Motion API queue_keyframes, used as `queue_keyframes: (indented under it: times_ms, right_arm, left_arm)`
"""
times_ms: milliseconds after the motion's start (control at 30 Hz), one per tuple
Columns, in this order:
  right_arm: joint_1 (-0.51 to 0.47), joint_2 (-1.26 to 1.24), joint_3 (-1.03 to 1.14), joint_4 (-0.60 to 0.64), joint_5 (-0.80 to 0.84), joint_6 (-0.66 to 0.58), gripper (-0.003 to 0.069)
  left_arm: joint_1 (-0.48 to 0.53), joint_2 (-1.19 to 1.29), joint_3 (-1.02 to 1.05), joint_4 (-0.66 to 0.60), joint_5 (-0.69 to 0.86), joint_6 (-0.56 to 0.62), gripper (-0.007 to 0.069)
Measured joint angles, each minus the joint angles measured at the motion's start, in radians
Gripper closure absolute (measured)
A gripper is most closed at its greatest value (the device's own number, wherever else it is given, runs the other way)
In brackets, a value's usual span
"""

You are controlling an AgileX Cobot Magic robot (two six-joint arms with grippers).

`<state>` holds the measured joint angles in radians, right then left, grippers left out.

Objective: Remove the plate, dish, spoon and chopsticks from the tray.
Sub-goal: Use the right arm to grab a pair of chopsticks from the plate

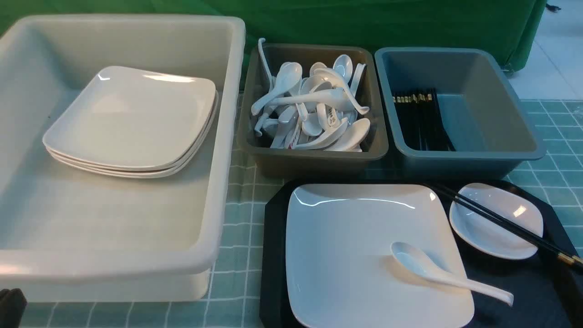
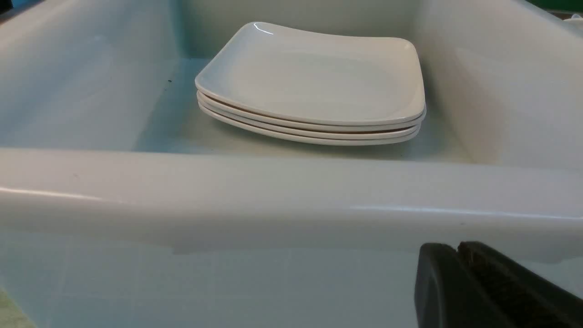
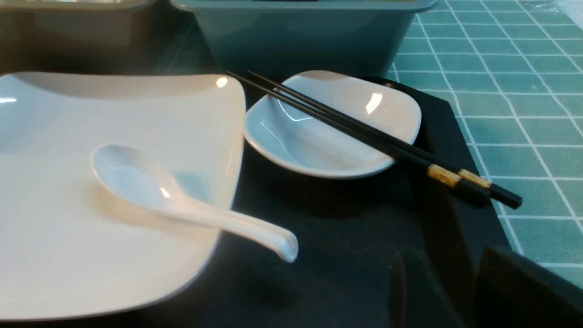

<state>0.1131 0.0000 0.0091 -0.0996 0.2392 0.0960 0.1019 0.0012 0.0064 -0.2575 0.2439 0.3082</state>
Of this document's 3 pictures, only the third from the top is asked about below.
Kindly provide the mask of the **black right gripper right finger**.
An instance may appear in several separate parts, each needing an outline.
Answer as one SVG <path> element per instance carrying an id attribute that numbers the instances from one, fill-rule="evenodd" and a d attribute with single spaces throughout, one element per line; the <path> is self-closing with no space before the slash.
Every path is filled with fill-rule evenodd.
<path id="1" fill-rule="evenodd" d="M 583 291 L 510 249 L 487 247 L 473 312 L 479 328 L 580 328 Z"/>

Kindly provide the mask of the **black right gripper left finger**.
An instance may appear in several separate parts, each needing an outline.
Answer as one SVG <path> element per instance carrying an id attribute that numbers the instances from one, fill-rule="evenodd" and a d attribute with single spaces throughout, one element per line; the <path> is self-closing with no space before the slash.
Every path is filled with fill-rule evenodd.
<path id="1" fill-rule="evenodd" d="M 392 262 L 388 291 L 392 328 L 454 328 L 456 311 L 425 255 L 401 250 Z"/>

